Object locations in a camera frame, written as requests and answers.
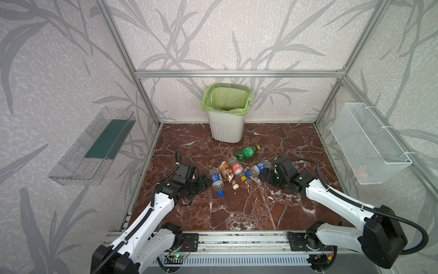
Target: brown marble floor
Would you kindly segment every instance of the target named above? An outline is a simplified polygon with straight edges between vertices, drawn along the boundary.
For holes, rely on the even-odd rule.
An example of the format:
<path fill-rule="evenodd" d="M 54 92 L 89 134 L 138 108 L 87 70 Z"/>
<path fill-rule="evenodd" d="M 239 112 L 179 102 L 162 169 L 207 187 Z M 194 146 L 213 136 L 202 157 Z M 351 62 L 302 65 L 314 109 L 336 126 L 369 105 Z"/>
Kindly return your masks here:
<path fill-rule="evenodd" d="M 150 201 L 152 186 L 175 167 L 174 154 L 180 149 L 183 162 L 192 163 L 200 173 L 226 156 L 247 146 L 260 145 L 261 151 L 245 162 L 245 167 L 263 159 L 284 155 L 288 158 L 311 159 L 321 166 L 322 179 L 341 189 L 335 172 L 312 124 L 246 124 L 242 140 L 236 144 L 216 141 L 208 124 L 166 124 L 155 147 L 152 161 L 143 182 L 131 217 L 131 222 Z M 300 172 L 316 177 L 311 163 L 295 163 Z M 257 179 L 241 182 L 234 191 L 225 183 L 225 195 L 218 197 L 213 189 L 197 195 L 192 205 L 180 201 L 162 221 L 190 230 L 305 230 L 315 221 L 344 224 L 345 221 L 325 206 L 306 197 L 288 195 Z"/>

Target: leaf pattern wallpaper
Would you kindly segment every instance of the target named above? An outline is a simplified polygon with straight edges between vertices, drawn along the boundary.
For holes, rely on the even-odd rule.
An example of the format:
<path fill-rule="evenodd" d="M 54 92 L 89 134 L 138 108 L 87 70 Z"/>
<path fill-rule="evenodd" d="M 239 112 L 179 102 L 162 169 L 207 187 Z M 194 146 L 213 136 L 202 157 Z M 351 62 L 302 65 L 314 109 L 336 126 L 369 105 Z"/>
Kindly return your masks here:
<path fill-rule="evenodd" d="M 438 174 L 438 1 L 394 0 L 348 76 L 414 152 Z M 427 248 L 403 256 L 395 268 L 404 273 L 436 273 L 438 267 L 438 204 L 407 168 L 380 185 L 357 182 L 330 126 L 344 103 L 355 102 L 341 88 L 318 128 L 335 161 L 344 190 L 364 202 L 385 204 L 427 229 Z M 407 229 L 411 245 L 420 233 Z"/>
<path fill-rule="evenodd" d="M 0 273 L 89 272 L 157 127 L 94 1 L 0 2 Z M 103 107 L 137 122 L 99 186 L 47 177 Z"/>
<path fill-rule="evenodd" d="M 108 0 L 137 70 L 341 69 L 377 1 Z M 204 90 L 249 86 L 246 121 L 311 121 L 335 79 L 143 78 L 162 121 L 207 121 Z"/>

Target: trash can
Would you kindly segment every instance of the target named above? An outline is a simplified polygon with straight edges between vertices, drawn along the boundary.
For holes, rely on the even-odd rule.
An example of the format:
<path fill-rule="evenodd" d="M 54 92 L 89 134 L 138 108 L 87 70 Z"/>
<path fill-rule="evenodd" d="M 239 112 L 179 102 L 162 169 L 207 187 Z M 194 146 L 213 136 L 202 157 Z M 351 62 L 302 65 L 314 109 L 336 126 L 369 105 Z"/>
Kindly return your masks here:
<path fill-rule="evenodd" d="M 216 83 L 208 87 L 202 98 L 202 110 L 208 114 L 213 138 L 237 143 L 244 132 L 244 116 L 254 101 L 254 93 L 244 85 Z"/>

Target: blue bottle label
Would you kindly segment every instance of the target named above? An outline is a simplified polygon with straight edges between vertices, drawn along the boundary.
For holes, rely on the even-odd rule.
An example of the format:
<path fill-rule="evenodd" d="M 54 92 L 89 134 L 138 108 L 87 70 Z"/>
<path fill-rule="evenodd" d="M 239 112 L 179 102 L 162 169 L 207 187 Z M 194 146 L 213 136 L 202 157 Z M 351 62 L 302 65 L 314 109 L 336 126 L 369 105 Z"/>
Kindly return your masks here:
<path fill-rule="evenodd" d="M 214 183 L 215 181 L 222 181 L 220 174 L 214 174 L 212 176 L 212 183 Z"/>
<path fill-rule="evenodd" d="M 258 167 L 258 170 L 260 170 L 260 172 L 262 172 L 266 166 L 263 163 L 258 163 L 257 167 Z"/>

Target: green bottle label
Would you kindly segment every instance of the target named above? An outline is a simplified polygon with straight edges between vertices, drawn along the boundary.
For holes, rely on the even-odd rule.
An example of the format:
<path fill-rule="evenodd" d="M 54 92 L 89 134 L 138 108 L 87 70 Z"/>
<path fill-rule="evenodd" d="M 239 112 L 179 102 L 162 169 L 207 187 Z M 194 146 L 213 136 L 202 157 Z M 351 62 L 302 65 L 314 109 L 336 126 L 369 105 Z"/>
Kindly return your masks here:
<path fill-rule="evenodd" d="M 249 157 L 254 155 L 254 151 L 252 151 L 252 149 L 250 147 L 245 148 L 244 149 L 244 153 L 245 153 L 245 156 L 247 158 L 249 158 Z"/>

